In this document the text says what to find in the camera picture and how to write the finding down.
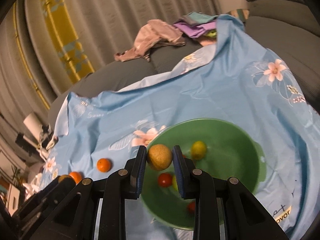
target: lemon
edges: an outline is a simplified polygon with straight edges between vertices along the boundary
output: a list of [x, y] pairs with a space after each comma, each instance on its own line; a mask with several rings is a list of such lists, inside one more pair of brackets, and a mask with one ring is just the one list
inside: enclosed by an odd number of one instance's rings
[[71, 178], [73, 179], [70, 175], [67, 175], [67, 174], [64, 174], [64, 175], [61, 175], [58, 179], [58, 182], [60, 183], [61, 181], [63, 181], [65, 178]]
[[176, 191], [178, 191], [177, 178], [176, 178], [175, 175], [172, 177], [172, 187], [173, 187]]
[[153, 145], [148, 151], [147, 162], [153, 170], [163, 171], [168, 168], [172, 162], [172, 152], [163, 144]]
[[201, 160], [204, 158], [205, 154], [207, 153], [207, 146], [202, 141], [196, 141], [191, 146], [191, 158], [194, 160]]

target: purple cloth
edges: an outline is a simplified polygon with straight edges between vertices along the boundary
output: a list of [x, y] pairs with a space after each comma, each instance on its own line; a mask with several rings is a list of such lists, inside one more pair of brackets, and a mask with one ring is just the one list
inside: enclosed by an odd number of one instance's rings
[[185, 22], [178, 22], [173, 25], [174, 27], [183, 31], [190, 38], [199, 38], [201, 35], [205, 34], [210, 30], [214, 30], [216, 28], [216, 22], [209, 22], [197, 26], [189, 26]]

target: pink cloth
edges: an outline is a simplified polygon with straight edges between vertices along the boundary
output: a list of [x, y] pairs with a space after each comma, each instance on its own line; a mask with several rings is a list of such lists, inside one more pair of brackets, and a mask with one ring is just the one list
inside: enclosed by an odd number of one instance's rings
[[154, 19], [148, 21], [139, 30], [132, 49], [122, 54], [117, 53], [114, 55], [114, 58], [116, 61], [128, 61], [144, 57], [147, 61], [150, 61], [149, 54], [152, 47], [157, 48], [167, 45], [185, 45], [182, 31], [164, 21]]
[[195, 40], [198, 41], [202, 47], [217, 43], [216, 38], [210, 38], [207, 36], [200, 36], [199, 38], [195, 38]]

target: gray sofa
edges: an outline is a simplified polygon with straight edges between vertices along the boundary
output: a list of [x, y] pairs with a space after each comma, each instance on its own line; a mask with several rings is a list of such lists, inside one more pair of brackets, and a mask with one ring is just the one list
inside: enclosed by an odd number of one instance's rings
[[[277, 53], [290, 67], [308, 103], [320, 111], [320, 26], [303, 0], [247, 0], [250, 16], [246, 32]], [[94, 97], [104, 90], [120, 90], [142, 78], [172, 70], [186, 55], [201, 47], [186, 38], [181, 47], [153, 49], [151, 61], [112, 62], [87, 76], [59, 96], [49, 110], [52, 127], [66, 95]]]

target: red tomato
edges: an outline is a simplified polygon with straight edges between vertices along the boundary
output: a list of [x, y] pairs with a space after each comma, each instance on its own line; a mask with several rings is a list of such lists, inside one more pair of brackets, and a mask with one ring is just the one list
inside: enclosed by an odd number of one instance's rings
[[189, 203], [187, 206], [187, 209], [190, 214], [194, 214], [195, 210], [196, 210], [196, 202], [193, 201], [193, 202]]
[[158, 185], [160, 187], [169, 187], [172, 185], [172, 175], [170, 173], [161, 173], [158, 177]]

